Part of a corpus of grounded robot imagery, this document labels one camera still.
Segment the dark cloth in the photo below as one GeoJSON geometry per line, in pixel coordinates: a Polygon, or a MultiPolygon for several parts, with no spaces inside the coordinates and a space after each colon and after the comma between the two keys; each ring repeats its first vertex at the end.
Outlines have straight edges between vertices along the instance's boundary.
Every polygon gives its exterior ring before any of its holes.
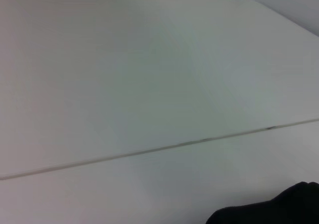
{"type": "Polygon", "coordinates": [[[319,184],[298,183],[274,199],[216,211],[206,224],[319,224],[319,184]]]}

